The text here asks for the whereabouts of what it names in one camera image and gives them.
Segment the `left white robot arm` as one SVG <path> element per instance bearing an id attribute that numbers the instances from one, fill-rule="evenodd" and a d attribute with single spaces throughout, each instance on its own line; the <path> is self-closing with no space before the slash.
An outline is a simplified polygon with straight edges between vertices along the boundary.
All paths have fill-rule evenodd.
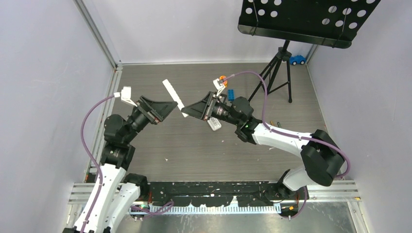
<path id="1" fill-rule="evenodd" d="M 112 114 L 104 121 L 104 141 L 99 162 L 96 165 L 97 180 L 86 205 L 74 225 L 64 228 L 65 233 L 115 233 L 133 205 L 149 195 L 147 177 L 127 174 L 135 147 L 131 141 L 148 125 L 156 125 L 177 107 L 175 101 L 153 101 L 141 96 L 138 101 L 121 93 L 112 98 L 133 107 L 127 119 Z"/>

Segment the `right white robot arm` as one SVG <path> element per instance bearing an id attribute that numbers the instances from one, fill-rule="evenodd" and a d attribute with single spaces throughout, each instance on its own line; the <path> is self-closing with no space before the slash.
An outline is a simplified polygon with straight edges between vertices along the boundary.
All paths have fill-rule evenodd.
<path id="1" fill-rule="evenodd" d="M 303 165 L 284 172 L 274 185 L 283 199 L 290 199 L 309 184 L 330 186 L 344 163 L 337 145 L 322 130 L 298 133 L 271 126 L 253 116 L 254 109 L 245 97 L 237 97 L 230 105 L 209 92 L 201 101 L 182 108 L 182 112 L 201 120 L 215 118 L 236 126 L 237 137 L 247 143 L 274 147 L 301 158 Z"/>

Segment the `white remote control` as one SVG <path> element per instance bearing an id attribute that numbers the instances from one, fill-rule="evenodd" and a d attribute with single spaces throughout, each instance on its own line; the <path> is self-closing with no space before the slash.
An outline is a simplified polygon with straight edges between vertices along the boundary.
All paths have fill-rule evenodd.
<path id="1" fill-rule="evenodd" d="M 184 106 L 183 102 L 181 101 L 179 95 L 177 94 L 176 90 L 174 89 L 172 84 L 169 82 L 169 80 L 165 79 L 165 80 L 162 81 L 162 83 L 163 83 L 164 87 L 166 88 L 166 90 L 168 91 L 169 95 L 172 97 L 172 99 L 175 102 L 177 102 L 177 107 L 180 110 L 183 117 L 188 117 L 188 114 L 182 112 L 182 109 L 185 106 Z"/>
<path id="2" fill-rule="evenodd" d="M 217 131 L 222 127 L 220 121 L 214 117 L 210 117 L 207 120 L 207 123 L 211 127 L 212 131 Z"/>

